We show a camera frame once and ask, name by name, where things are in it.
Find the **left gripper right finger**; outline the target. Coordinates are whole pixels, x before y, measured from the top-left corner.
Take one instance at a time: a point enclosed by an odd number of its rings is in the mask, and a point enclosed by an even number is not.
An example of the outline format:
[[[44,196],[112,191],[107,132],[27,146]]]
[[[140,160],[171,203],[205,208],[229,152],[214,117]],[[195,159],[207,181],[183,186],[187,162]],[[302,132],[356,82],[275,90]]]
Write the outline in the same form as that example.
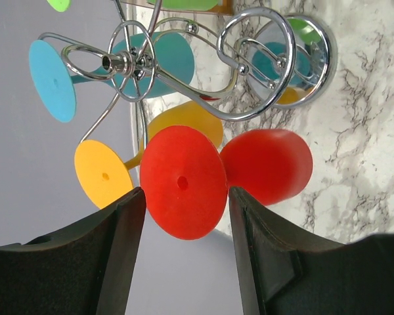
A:
[[[244,314],[394,314],[394,234],[328,240],[238,187],[229,212]]]

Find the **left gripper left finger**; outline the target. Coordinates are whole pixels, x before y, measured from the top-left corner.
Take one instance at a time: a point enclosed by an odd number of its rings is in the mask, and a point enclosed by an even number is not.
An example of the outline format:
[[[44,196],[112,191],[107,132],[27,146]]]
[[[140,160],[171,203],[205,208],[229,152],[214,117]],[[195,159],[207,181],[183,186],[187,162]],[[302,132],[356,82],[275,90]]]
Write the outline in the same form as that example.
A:
[[[64,228],[0,246],[0,314],[124,314],[145,213],[135,188]]]

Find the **orange plastic wine glass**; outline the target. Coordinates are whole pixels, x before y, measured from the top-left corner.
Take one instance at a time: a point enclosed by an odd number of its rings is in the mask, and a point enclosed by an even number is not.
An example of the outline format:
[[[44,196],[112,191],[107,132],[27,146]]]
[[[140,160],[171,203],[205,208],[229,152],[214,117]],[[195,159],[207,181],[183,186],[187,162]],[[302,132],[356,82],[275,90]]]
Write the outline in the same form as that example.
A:
[[[195,101],[170,108],[157,115],[148,125],[148,136],[172,125],[192,127],[206,135],[215,147],[223,141],[221,120],[203,109]],[[86,196],[98,208],[104,209],[134,188],[129,171],[140,165],[144,152],[140,141],[138,153],[124,162],[107,145],[97,140],[84,140],[74,154],[77,179]]]

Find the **red plastic wine glass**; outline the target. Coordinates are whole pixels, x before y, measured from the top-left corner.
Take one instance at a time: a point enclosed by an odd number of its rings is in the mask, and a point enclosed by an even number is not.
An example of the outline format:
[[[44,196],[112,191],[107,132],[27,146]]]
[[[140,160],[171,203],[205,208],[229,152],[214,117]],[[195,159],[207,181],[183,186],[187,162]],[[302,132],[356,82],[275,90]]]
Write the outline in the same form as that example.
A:
[[[144,151],[140,183],[156,224],[181,240],[197,240],[221,220],[231,187],[272,205],[299,194],[312,173],[311,150],[295,132],[254,129],[218,150],[202,132],[174,125]]]

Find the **blue plastic wine glass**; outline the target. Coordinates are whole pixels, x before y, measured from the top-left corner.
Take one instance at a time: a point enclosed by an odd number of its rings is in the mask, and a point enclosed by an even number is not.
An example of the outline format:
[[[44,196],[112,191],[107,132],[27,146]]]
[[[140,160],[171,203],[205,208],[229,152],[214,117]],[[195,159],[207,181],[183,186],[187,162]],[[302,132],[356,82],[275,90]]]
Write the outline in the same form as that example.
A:
[[[157,31],[152,35],[158,65],[173,77],[189,84],[194,76],[194,54],[179,33]],[[29,49],[29,67],[35,89],[49,113],[67,123],[76,114],[76,83],[87,78],[71,76],[60,53],[44,40],[35,40]]]

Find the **green plastic wine glass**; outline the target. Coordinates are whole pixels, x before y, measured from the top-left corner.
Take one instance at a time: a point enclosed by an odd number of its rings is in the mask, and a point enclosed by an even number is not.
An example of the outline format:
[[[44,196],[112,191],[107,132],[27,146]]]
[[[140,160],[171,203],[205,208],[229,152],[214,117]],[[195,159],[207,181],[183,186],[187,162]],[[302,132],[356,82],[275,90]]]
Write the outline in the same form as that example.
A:
[[[70,0],[48,0],[52,8],[58,12],[66,11],[70,5]],[[186,11],[208,11],[218,5],[216,0],[163,0],[163,9],[186,10]]]

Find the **chrome wine glass rack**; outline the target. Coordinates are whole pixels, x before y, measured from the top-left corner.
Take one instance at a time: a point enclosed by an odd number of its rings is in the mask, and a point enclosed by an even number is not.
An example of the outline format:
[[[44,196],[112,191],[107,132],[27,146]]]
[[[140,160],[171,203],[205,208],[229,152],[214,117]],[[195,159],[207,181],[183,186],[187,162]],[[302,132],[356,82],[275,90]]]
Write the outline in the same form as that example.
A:
[[[224,121],[245,121],[268,108],[295,108],[318,98],[336,70],[336,40],[326,26],[304,14],[281,15],[268,7],[245,9],[221,31],[182,18],[182,28],[162,30],[161,1],[149,25],[122,20],[104,50],[57,33],[42,33],[60,53],[71,76],[103,82],[114,99],[142,106],[146,98],[178,92]],[[158,65],[152,35],[176,32],[211,47],[230,70],[222,89],[185,84]]]

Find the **wooden shelf rack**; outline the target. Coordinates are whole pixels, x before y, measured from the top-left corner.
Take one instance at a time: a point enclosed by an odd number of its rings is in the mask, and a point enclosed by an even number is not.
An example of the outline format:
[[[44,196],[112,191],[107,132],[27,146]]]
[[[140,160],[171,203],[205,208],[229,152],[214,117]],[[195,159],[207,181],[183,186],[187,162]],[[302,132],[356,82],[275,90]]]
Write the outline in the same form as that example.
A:
[[[197,12],[232,16],[234,1],[230,0],[162,0],[161,10],[171,12]]]

